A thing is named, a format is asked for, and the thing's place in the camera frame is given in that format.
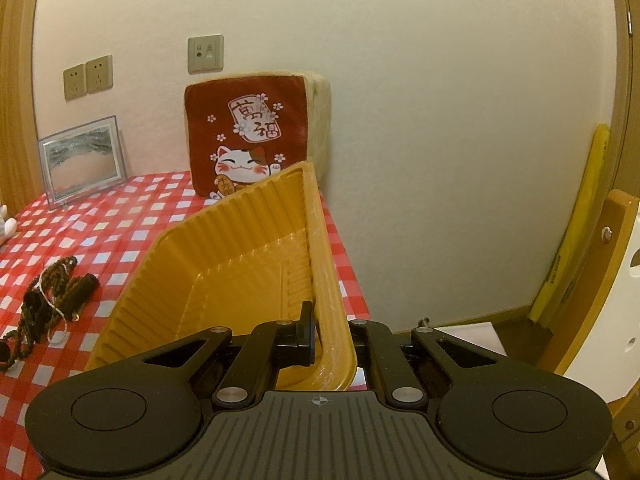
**picture frame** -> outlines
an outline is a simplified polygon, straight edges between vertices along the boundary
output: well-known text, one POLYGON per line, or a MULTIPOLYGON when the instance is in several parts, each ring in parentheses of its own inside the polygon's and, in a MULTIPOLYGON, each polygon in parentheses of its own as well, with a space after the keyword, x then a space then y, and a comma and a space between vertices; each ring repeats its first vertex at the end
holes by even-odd
POLYGON ((50 209, 127 179, 115 115, 40 139, 38 148, 50 209))

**plastic tray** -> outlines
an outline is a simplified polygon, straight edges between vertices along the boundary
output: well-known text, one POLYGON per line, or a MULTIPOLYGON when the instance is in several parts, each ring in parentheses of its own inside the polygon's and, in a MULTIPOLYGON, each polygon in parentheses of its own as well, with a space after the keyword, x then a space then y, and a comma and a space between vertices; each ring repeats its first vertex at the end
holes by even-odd
POLYGON ((282 370, 277 387, 345 390, 356 355, 310 162, 160 235, 118 299, 85 370, 211 326, 245 334, 265 321, 298 319, 305 300, 315 302, 316 364, 282 370))

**table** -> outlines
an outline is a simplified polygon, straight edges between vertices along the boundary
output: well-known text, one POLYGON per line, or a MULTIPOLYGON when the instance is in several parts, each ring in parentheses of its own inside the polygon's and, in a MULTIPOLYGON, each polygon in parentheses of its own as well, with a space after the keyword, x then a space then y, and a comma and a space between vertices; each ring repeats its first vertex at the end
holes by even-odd
MULTIPOLYGON (((0 478, 36 478, 40 463, 24 430, 24 414, 48 384, 80 373, 118 296, 146 250, 165 228, 216 200, 196 196, 188 172, 135 176, 111 190, 50 211, 44 197, 18 216, 18 234, 0 248, 0 331, 14 329, 29 282, 62 256, 75 255, 74 275, 95 274, 100 287, 69 323, 63 323, 33 354, 0 375, 0 478)), ((322 201, 324 218, 348 319, 369 317, 338 231, 322 201)))

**wall plate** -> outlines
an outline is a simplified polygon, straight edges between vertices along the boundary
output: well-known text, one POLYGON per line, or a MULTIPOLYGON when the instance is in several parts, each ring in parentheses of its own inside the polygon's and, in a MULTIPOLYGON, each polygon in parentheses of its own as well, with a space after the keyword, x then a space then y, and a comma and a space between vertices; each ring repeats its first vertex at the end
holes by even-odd
POLYGON ((86 90, 89 94, 108 90, 113 86, 113 58, 108 56, 97 57, 85 64, 86 90))
POLYGON ((189 38, 187 67, 190 74, 222 70, 225 39, 222 34, 189 38))
POLYGON ((62 73, 62 80, 65 88, 65 101, 71 101, 86 95, 84 65, 67 68, 62 73))

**yellow plastic tray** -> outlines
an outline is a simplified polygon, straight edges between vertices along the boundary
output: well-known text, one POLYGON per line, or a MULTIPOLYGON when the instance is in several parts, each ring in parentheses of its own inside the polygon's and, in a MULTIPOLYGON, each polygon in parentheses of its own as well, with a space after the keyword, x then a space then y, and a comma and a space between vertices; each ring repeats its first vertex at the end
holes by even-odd
POLYGON ((347 389, 356 355, 310 162, 161 234, 118 299, 85 370, 211 326, 246 334, 265 321, 298 319, 305 300, 316 306, 316 364, 282 370, 277 387, 347 389))

